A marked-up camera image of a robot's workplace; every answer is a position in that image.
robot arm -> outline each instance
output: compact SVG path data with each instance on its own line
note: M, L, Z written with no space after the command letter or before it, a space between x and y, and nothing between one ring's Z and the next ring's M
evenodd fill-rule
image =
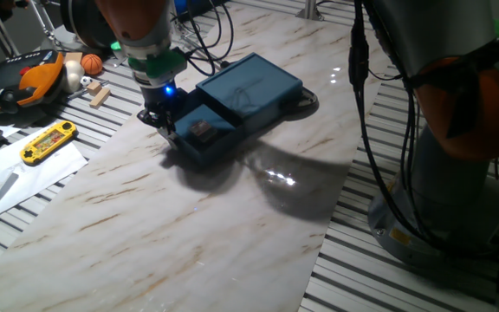
M489 1L364 5L442 148L457 159L499 157L499 42Z
M170 101L176 86L174 77L186 69L186 60L171 47L170 0L95 0L107 20L133 69L134 80L144 95L147 109L139 118L155 127L174 125L170 115Z

black cable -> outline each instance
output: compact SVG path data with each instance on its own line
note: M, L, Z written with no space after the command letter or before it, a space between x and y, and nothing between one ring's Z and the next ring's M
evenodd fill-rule
M404 77L402 74L400 74L400 75L394 76L392 78L381 78L381 77L378 77L371 69L369 69L369 73L371 75L373 75L375 78L377 78L378 80L382 80L382 81L393 81L393 80L397 80L397 79L402 79L402 77Z
M331 1L331 0L323 0L323 1L319 1L316 6L319 6L321 4L324 4L324 3L336 3L336 4L343 4L343 3L339 3L339 2L336 2L336 1Z
M211 4L211 7L215 11L215 16L217 16L218 36L217 36L217 40L212 45L207 46L207 49L216 47L218 45L218 43L221 41L221 36L223 35L223 26L221 25L221 16L218 15L217 7L213 3L213 0L209 0L209 3ZM190 53L194 53L202 48L203 47L197 47L197 48L193 49L192 51L190 51Z
M219 62L219 61L222 61L223 59L225 59L228 56L228 54L230 53L230 51L232 50L232 45L234 44L234 23L232 22L232 17L230 16L229 10L226 8L226 6L224 4L221 4L221 7L223 7L224 13L226 13L226 17L229 20L229 24L230 24L230 43L229 43L229 47L226 49L226 52L224 53L223 56L217 57L217 58L212 58L212 61L214 61L214 62ZM190 58L192 60L207 61L207 60L202 59L200 57L190 57Z
M186 10L188 11L188 16L190 17L191 26L194 28L194 30L196 30L196 37L199 40L199 44L201 44L201 46L205 52L205 55L207 56L207 60L204 60L204 61L209 61L209 64L211 65L211 73L209 74L209 73L204 72L200 67L198 67L196 64L194 64L194 62L190 62L190 60L188 60L188 61L202 75L213 76L215 74L215 64L213 64L213 60L211 58L211 55L209 54L209 50L205 46L204 39L199 34L198 28L196 27L196 22L194 22L194 16L191 13L191 0L186 0Z
M171 19L171 23L174 22L174 20L178 19L178 16L174 15L174 13L171 13L171 15L173 16L173 18ZM178 25L183 28L183 29L186 29L187 31L190 31L192 34L195 34L196 31L194 29L191 29L190 27L184 25L183 23L178 23ZM196 26L198 26L198 31L201 32L201 26L199 26L198 23L196 23Z
M498 174L498 158L494 159L494 175L496 176L496 179L499 180L499 174Z

wooden block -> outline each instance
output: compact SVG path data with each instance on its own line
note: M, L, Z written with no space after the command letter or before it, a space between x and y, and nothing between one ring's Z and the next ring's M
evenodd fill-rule
M77 61L80 64L82 61L82 52L67 52L63 64L68 61Z
M97 81L94 81L87 85L86 89L90 95L96 96L101 91L101 84Z
M101 91L94 97L90 102L90 107L97 108L105 102L105 100L111 95L111 90L108 88L102 88Z

yellow label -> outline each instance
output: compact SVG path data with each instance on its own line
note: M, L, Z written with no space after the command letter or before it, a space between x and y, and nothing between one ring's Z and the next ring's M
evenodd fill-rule
M404 246L407 246L412 240L412 237L395 227L390 231L390 237L394 238L397 242L402 243Z

slatted metal floor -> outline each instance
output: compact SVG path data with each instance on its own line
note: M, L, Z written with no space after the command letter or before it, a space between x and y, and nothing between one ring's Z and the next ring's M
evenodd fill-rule
M232 3L295 15L305 5L294 0L234 0ZM353 2L324 3L319 11L327 23L353 24ZM213 13L198 17L206 34L216 23ZM11 144L53 120L71 120L79 129L73 142L90 159L143 102L130 68L105 65L97 80L112 90L98 110L84 95L61 105L45 107L48 114L32 128L9 137ZM395 76L390 67L386 76ZM371 144L385 181L399 170L399 153L407 116L406 93L400 81L384 81L367 118ZM0 215L0 256L52 198L74 177L71 175ZM300 311L481 311L499 310L495 296L496 263L461 263L445 271L417 270L403 265L383 250L366 222L367 208L378 188L360 143L347 181L340 193L321 253L317 258Z

